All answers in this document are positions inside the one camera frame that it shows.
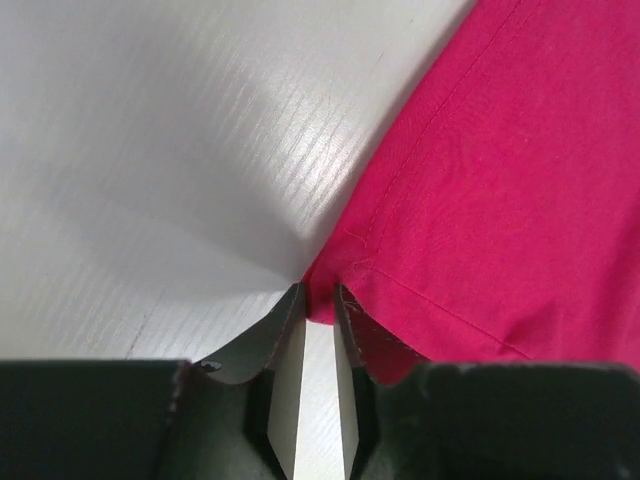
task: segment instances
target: pink fabric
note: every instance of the pink fabric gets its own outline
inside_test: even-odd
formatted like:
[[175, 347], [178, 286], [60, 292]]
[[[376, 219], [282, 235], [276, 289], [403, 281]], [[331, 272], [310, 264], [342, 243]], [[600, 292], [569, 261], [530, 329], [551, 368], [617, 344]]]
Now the pink fabric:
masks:
[[640, 368], [640, 2], [480, 1], [307, 272], [438, 361]]

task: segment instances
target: textured white surface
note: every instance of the textured white surface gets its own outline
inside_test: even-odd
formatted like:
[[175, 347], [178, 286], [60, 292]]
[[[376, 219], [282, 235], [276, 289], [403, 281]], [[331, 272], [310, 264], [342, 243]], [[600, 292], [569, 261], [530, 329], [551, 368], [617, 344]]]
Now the textured white surface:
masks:
[[[3, 2], [0, 355], [198, 357], [244, 330], [468, 3]], [[342, 471], [331, 338], [308, 330], [303, 479]]]

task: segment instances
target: stitching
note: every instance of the stitching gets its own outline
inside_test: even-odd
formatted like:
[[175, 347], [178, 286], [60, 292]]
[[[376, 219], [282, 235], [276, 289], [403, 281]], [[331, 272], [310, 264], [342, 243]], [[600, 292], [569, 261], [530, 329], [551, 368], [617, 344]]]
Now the stitching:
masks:
[[451, 315], [453, 318], [467, 324], [468, 326], [474, 328], [475, 330], [483, 333], [484, 335], [486, 335], [487, 337], [489, 337], [490, 339], [492, 339], [494, 342], [498, 343], [499, 345], [502, 345], [503, 347], [506, 347], [510, 350], [512, 350], [513, 352], [517, 353], [518, 355], [520, 355], [521, 357], [527, 359], [527, 360], [531, 360], [531, 357], [523, 352], [521, 352], [520, 350], [518, 350], [516, 347], [509, 345], [508, 343], [503, 342], [502, 340], [500, 340], [499, 338], [495, 337], [494, 335], [492, 335], [491, 333], [487, 332], [486, 330], [480, 328], [478, 325], [470, 322], [469, 320], [466, 320], [465, 318], [462, 318], [459, 315], [456, 315], [455, 313], [453, 313], [451, 310], [448, 310], [447, 308], [443, 307], [442, 305], [434, 302], [433, 300], [431, 300], [430, 298], [426, 297], [425, 295], [423, 295], [422, 293], [418, 292], [417, 290], [414, 290], [413, 288], [409, 287], [408, 285], [405, 285], [404, 283], [400, 282], [399, 280], [393, 278], [391, 275], [384, 273], [380, 270], [377, 270], [375, 268], [372, 267], [367, 267], [364, 266], [364, 268], [366, 268], [367, 270], [371, 270], [372, 272], [375, 272], [379, 275], [382, 275], [386, 278], [388, 278], [389, 280], [393, 281], [394, 283], [396, 283], [397, 285], [405, 288], [406, 290], [409, 290], [411, 293], [419, 296], [420, 298], [422, 298], [423, 300], [426, 300], [427, 302], [429, 302], [431, 305], [433, 305], [434, 307], [439, 308], [440, 310], [442, 310], [443, 312]]
[[[518, 35], [520, 35], [520, 33], [522, 32], [522, 29], [527, 25], [527, 23], [529, 22], [529, 19], [533, 16], [533, 14], [538, 10], [538, 8], [540, 8], [540, 5], [542, 5], [542, 1], [540, 0], [538, 2], [538, 4], [535, 6], [535, 8], [531, 11], [531, 13], [527, 16], [527, 18], [525, 19], [525, 21], [522, 23], [522, 25], [520, 25], [520, 28], [518, 28], [518, 30], [516, 31], [516, 33], [514, 34], [514, 36], [511, 38], [511, 40], [509, 40], [509, 43], [507, 43], [507, 45], [505, 46], [505, 48], [509, 45], [511, 45], [514, 40], [518, 37]], [[507, 23], [507, 21], [509, 20], [509, 18], [511, 18], [511, 16], [513, 15], [513, 13], [516, 11], [516, 9], [518, 8], [518, 6], [522, 3], [522, 0], [520, 0], [520, 2], [518, 2], [518, 4], [515, 6], [515, 8], [513, 9], [513, 11], [509, 14], [509, 16], [507, 17], [507, 19], [504, 21], [504, 23], [502, 24], [502, 26], [500, 27], [500, 29], [496, 32], [496, 34], [494, 35], [494, 37], [492, 38], [492, 42], [493, 39], [495, 38], [495, 36], [498, 34], [498, 32], [502, 29], [502, 27], [504, 27], [504, 25]], [[487, 48], [485, 48], [482, 53], [484, 54], [484, 52], [489, 48], [489, 45], [487, 46]], [[475, 87], [478, 85], [479, 81], [476, 81], [476, 83], [473, 85], [473, 87], [469, 90], [469, 92], [467, 92], [467, 94], [464, 96], [464, 98], [461, 100], [460, 104], [456, 107], [456, 109], [453, 111], [453, 113], [451, 114], [451, 116], [447, 119], [447, 121], [445, 122], [444, 125], [442, 125], [442, 127], [440, 127], [437, 131], [437, 136], [433, 141], [433, 144], [435, 144], [440, 137], [442, 136], [442, 132], [443, 130], [449, 125], [449, 123], [451, 122], [451, 120], [455, 117], [456, 113], [458, 112], [458, 110], [460, 110], [460, 108], [465, 104], [467, 98], [469, 97], [469, 95], [471, 95], [471, 93], [473, 93], [473, 91], [475, 90]], [[422, 132], [422, 134], [420, 135], [420, 139], [424, 136], [425, 132]], [[420, 139], [418, 139], [418, 142], [416, 143], [416, 145], [414, 146], [414, 148], [412, 149], [411, 153], [409, 155], [412, 155], [414, 153], [414, 151], [417, 148], [418, 143], [420, 142]], [[427, 151], [426, 155], [430, 155], [432, 153], [432, 150]], [[406, 165], [408, 163], [409, 158], [407, 157], [404, 162], [403, 165], [401, 167], [401, 169], [404, 167], [404, 165]], [[391, 218], [393, 218], [393, 216], [396, 213], [396, 210], [398, 209], [398, 207], [400, 206], [400, 204], [402, 203], [402, 201], [404, 200], [404, 197], [407, 195], [407, 192], [410, 191], [409, 186], [413, 185], [414, 182], [410, 181], [410, 183], [404, 188], [403, 192], [400, 195], [400, 198], [398, 199], [398, 201], [395, 203], [393, 210], [391, 210], [391, 213], [389, 214], [389, 216], [387, 217], [387, 220], [385, 221], [384, 227], [382, 228], [382, 233], [380, 235], [380, 241], [378, 243], [378, 250], [376, 251], [376, 253], [374, 254], [377, 255], [378, 253], [380, 253], [380, 250], [382, 249], [382, 241], [385, 238], [386, 234], [387, 234], [387, 228], [389, 226], [389, 221], [391, 220]], [[373, 221], [375, 220], [375, 217], [371, 220], [371, 224], [369, 226], [369, 231], [371, 230], [372, 226], [373, 226]]]
[[456, 91], [458, 90], [458, 87], [460, 86], [460, 84], [462, 84], [462, 82], [464, 81], [465, 78], [467, 78], [467, 76], [469, 75], [469, 73], [471, 73], [471, 71], [473, 70], [473, 68], [476, 66], [476, 64], [478, 63], [478, 61], [480, 60], [480, 58], [482, 58], [482, 56], [487, 52], [487, 50], [489, 49], [489, 47], [491, 47], [491, 45], [493, 45], [493, 42], [495, 41], [496, 37], [498, 36], [498, 34], [502, 31], [502, 29], [504, 28], [504, 26], [508, 23], [508, 21], [511, 19], [511, 17], [513, 16], [514, 12], [518, 9], [518, 7], [520, 6], [520, 4], [522, 4], [523, 0], [519, 0], [518, 3], [513, 7], [513, 10], [509, 13], [509, 15], [507, 16], [507, 18], [504, 20], [504, 22], [502, 22], [502, 25], [500, 25], [500, 28], [498, 28], [498, 30], [496, 30], [496, 32], [493, 34], [493, 36], [491, 37], [491, 40], [489, 41], [489, 43], [487, 44], [487, 46], [482, 50], [482, 52], [480, 52], [480, 54], [478, 54], [478, 56], [473, 60], [473, 62], [471, 62], [471, 65], [469, 66], [469, 68], [467, 69], [467, 71], [464, 73], [464, 75], [462, 76], [462, 78], [460, 78], [460, 80], [458, 80], [458, 82], [456, 83], [455, 87], [453, 88], [453, 90], [451, 90], [451, 93], [449, 93], [449, 95], [447, 96], [447, 98], [444, 100], [444, 102], [442, 102], [442, 104], [440, 105], [440, 107], [438, 107], [438, 110], [436, 110], [436, 112], [433, 114], [433, 116], [431, 117], [431, 119], [429, 120], [429, 122], [425, 125], [425, 127], [422, 129], [422, 131], [420, 132], [420, 135], [418, 136], [418, 139], [416, 140], [416, 142], [414, 143], [414, 145], [411, 147], [411, 150], [409, 151], [409, 153], [407, 153], [407, 156], [405, 157], [405, 159], [402, 161], [402, 164], [400, 165], [400, 167], [398, 168], [398, 170], [396, 170], [396, 173], [393, 176], [393, 179], [391, 180], [391, 183], [389, 184], [389, 186], [386, 188], [385, 193], [382, 197], [382, 200], [380, 200], [380, 202], [378, 202], [378, 205], [376, 206], [375, 211], [373, 212], [373, 217], [371, 218], [371, 222], [369, 223], [369, 228], [367, 229], [367, 233], [365, 234], [365, 239], [369, 239], [369, 234], [371, 233], [371, 229], [373, 228], [373, 224], [375, 223], [376, 218], [378, 217], [378, 213], [380, 213], [380, 208], [382, 208], [382, 205], [384, 204], [385, 199], [387, 198], [387, 196], [389, 195], [389, 192], [391, 191], [391, 189], [393, 188], [393, 185], [396, 183], [396, 180], [398, 179], [398, 177], [400, 176], [400, 173], [402, 173], [402, 171], [404, 170], [404, 168], [407, 166], [407, 164], [409, 163], [409, 159], [411, 158], [411, 156], [413, 155], [413, 153], [416, 151], [418, 144], [420, 143], [420, 141], [422, 140], [422, 138], [424, 137], [424, 135], [427, 133], [427, 130], [429, 129], [429, 127], [431, 126], [431, 124], [433, 123], [433, 121], [438, 118], [438, 115], [440, 114], [440, 112], [442, 111], [442, 109], [449, 103], [449, 100], [451, 100], [451, 97], [453, 97], [453, 95], [456, 93]]

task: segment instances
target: fabric seam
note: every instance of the fabric seam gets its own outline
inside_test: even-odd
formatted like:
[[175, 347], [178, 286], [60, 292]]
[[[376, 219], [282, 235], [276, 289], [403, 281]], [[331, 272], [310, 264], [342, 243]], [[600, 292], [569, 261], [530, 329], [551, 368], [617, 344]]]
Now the fabric seam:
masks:
[[[399, 281], [398, 279], [392, 277], [391, 275], [389, 275], [388, 273], [385, 273], [381, 270], [377, 270], [376, 268], [373, 267], [369, 267], [366, 265], [361, 265], [362, 268], [369, 270], [372, 273], [377, 273], [378, 275], [382, 275], [383, 277], [385, 277], [388, 280], [391, 280], [392, 282], [394, 282], [396, 285], [404, 288], [405, 290], [408, 290], [409, 292], [411, 292], [414, 295], [417, 295], [418, 297], [422, 298], [423, 300], [427, 301], [428, 303], [430, 303], [431, 305], [433, 305], [434, 307], [442, 310], [443, 312], [451, 315], [453, 318], [455, 318], [456, 320], [464, 323], [465, 325], [477, 330], [478, 332], [484, 334], [486, 337], [490, 338], [491, 340], [493, 340], [495, 343], [508, 348], [509, 350], [513, 351], [514, 353], [518, 354], [519, 356], [521, 356], [522, 358], [524, 358], [525, 360], [532, 360], [532, 357], [530, 355], [527, 355], [526, 353], [520, 351], [519, 349], [517, 349], [516, 347], [514, 347], [513, 345], [509, 345], [508, 343], [500, 340], [499, 338], [497, 338], [495, 335], [492, 335], [491, 333], [487, 332], [486, 330], [484, 330], [483, 328], [480, 328], [478, 325], [474, 324], [473, 322], [470, 322], [469, 320], [461, 317], [460, 315], [457, 315], [455, 313], [453, 313], [451, 310], [443, 307], [442, 305], [440, 305], [439, 303], [433, 301], [432, 299], [430, 299], [429, 297], [427, 297], [426, 295], [418, 292], [417, 290], [414, 290], [413, 288], [411, 288], [408, 285], [405, 285], [404, 283], [402, 283], [401, 281]], [[358, 286], [362, 283], [362, 281], [364, 280], [364, 277], [362, 277], [360, 279], [361, 281], [358, 282]]]
[[[538, 4], [535, 6], [535, 8], [531, 11], [531, 13], [527, 16], [527, 18], [525, 19], [525, 21], [522, 23], [522, 25], [517, 29], [517, 31], [514, 33], [513, 37], [511, 38], [511, 40], [509, 40], [509, 42], [505, 45], [504, 48], [506, 48], [507, 46], [511, 45], [513, 43], [513, 41], [518, 38], [518, 35], [520, 35], [520, 33], [522, 32], [522, 30], [524, 29], [524, 27], [527, 25], [527, 23], [529, 23], [529, 20], [531, 19], [531, 17], [535, 14], [535, 12], [538, 10], [538, 8], [540, 8], [540, 5], [542, 5], [542, 1], [540, 0], [538, 2]], [[520, 6], [522, 4], [522, 0], [518, 3], [518, 5], [516, 5], [516, 7], [513, 9], [513, 11], [509, 14], [509, 17], [507, 18], [507, 20], [505, 20], [505, 23], [503, 24], [503, 26], [507, 23], [507, 21], [509, 20], [509, 18], [511, 18], [511, 16], [513, 15], [513, 13], [517, 10], [518, 6]], [[453, 113], [451, 114], [451, 116], [447, 119], [447, 121], [445, 122], [444, 125], [442, 125], [436, 134], [436, 138], [434, 139], [433, 144], [431, 145], [433, 147], [433, 145], [440, 139], [440, 137], [442, 136], [442, 132], [443, 130], [449, 125], [449, 123], [455, 118], [456, 114], [458, 113], [458, 111], [465, 105], [465, 102], [467, 101], [467, 99], [469, 98], [469, 96], [473, 93], [473, 91], [475, 90], [475, 88], [478, 85], [479, 80], [477, 80], [472, 88], [469, 90], [469, 92], [464, 96], [464, 98], [460, 101], [460, 104], [456, 107], [456, 109], [453, 111]], [[422, 137], [424, 136], [424, 133], [422, 133], [422, 135], [420, 136], [420, 140], [418, 140], [418, 143], [420, 143]], [[425, 156], [430, 156], [433, 153], [433, 150], [430, 149], [427, 151], [427, 153], [425, 154]], [[405, 188], [402, 189], [401, 192], [399, 192], [399, 198], [398, 200], [395, 202], [395, 205], [393, 207], [393, 210], [391, 210], [391, 213], [387, 216], [387, 220], [385, 221], [384, 227], [382, 228], [382, 234], [380, 235], [380, 240], [378, 242], [378, 249], [376, 250], [376, 252], [372, 255], [372, 257], [376, 257], [378, 255], [378, 253], [380, 253], [380, 250], [382, 250], [382, 243], [384, 241], [384, 238], [386, 237], [387, 234], [387, 228], [389, 226], [389, 222], [390, 220], [393, 218], [393, 216], [395, 215], [396, 211], [398, 210], [398, 207], [400, 206], [400, 204], [402, 203], [402, 200], [404, 199], [404, 197], [407, 195], [407, 192], [410, 191], [410, 186], [413, 185], [414, 182], [410, 181], [409, 184], [405, 185]]]
[[[447, 96], [447, 98], [445, 98], [445, 100], [442, 102], [442, 104], [438, 107], [438, 109], [436, 110], [436, 112], [433, 114], [433, 116], [429, 119], [429, 121], [427, 122], [427, 124], [424, 126], [424, 128], [422, 129], [422, 131], [420, 132], [420, 135], [418, 136], [418, 138], [416, 139], [414, 145], [411, 147], [411, 150], [409, 150], [409, 153], [407, 153], [407, 156], [404, 158], [404, 160], [402, 161], [402, 164], [400, 165], [400, 167], [398, 167], [398, 170], [396, 170], [393, 178], [391, 179], [391, 183], [389, 183], [389, 185], [387, 186], [384, 195], [382, 196], [382, 199], [378, 202], [378, 205], [376, 206], [375, 211], [373, 212], [373, 216], [371, 217], [371, 222], [369, 223], [369, 227], [367, 229], [367, 233], [365, 234], [364, 238], [365, 240], [369, 240], [369, 235], [371, 233], [371, 230], [373, 229], [373, 225], [378, 217], [378, 214], [380, 213], [380, 209], [382, 208], [382, 205], [384, 204], [384, 201], [386, 200], [387, 196], [389, 195], [389, 193], [391, 192], [391, 189], [393, 188], [394, 184], [396, 183], [398, 177], [400, 176], [400, 174], [402, 173], [402, 171], [404, 170], [404, 168], [407, 166], [407, 164], [409, 163], [409, 160], [411, 159], [411, 157], [413, 156], [413, 154], [415, 153], [416, 149], [418, 148], [418, 145], [420, 144], [420, 142], [422, 141], [422, 138], [425, 136], [425, 134], [427, 133], [427, 131], [429, 130], [429, 127], [431, 126], [431, 124], [435, 121], [436, 118], [439, 117], [441, 111], [444, 109], [445, 106], [448, 105], [449, 101], [451, 100], [451, 98], [453, 98], [453, 96], [455, 95], [455, 93], [458, 91], [458, 88], [460, 87], [460, 85], [462, 84], [462, 82], [467, 78], [467, 76], [471, 73], [471, 71], [474, 69], [474, 67], [478, 64], [478, 61], [485, 55], [485, 53], [489, 50], [489, 48], [493, 45], [493, 43], [495, 42], [496, 38], [498, 37], [498, 34], [503, 30], [503, 28], [505, 27], [505, 25], [509, 22], [509, 20], [511, 19], [511, 17], [513, 16], [513, 14], [516, 12], [516, 10], [518, 9], [518, 7], [520, 7], [520, 5], [522, 5], [522, 2], [524, 0], [519, 0], [518, 3], [513, 7], [513, 10], [511, 10], [511, 12], [509, 13], [509, 15], [507, 15], [507, 18], [505, 18], [504, 22], [502, 22], [502, 24], [500, 25], [500, 27], [496, 30], [496, 32], [493, 34], [493, 36], [491, 37], [491, 39], [489, 40], [489, 43], [486, 45], [486, 47], [478, 54], [478, 56], [473, 59], [473, 61], [471, 62], [471, 65], [469, 65], [469, 68], [467, 69], [467, 71], [464, 73], [464, 75], [460, 78], [460, 80], [458, 80], [455, 84], [455, 86], [453, 87], [453, 89], [451, 90], [451, 92], [449, 93], [449, 95]], [[382, 244], [382, 238], [384, 238], [384, 232], [382, 237], [380, 238], [380, 244]]]

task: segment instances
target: white surface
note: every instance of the white surface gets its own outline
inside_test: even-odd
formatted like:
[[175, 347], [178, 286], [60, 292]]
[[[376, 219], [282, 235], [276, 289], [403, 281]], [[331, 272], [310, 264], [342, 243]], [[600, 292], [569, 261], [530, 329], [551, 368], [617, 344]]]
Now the white surface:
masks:
[[[198, 357], [256, 321], [467, 3], [3, 2], [0, 354]], [[340, 478], [308, 332], [296, 476]]]

